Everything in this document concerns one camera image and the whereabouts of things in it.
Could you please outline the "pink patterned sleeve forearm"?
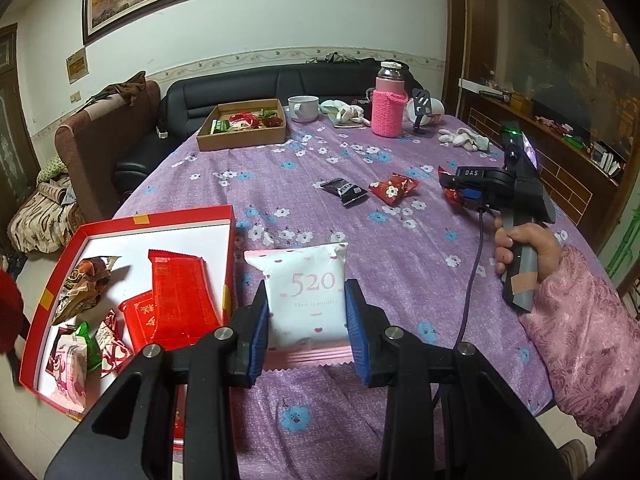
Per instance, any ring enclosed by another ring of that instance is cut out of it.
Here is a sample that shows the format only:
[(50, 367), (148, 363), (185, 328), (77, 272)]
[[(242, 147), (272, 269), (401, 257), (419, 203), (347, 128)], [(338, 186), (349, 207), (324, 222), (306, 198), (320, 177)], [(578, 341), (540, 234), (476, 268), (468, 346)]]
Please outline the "pink patterned sleeve forearm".
[(559, 409), (595, 438), (614, 429), (639, 388), (639, 322), (577, 248), (562, 249), (520, 322), (547, 367)]

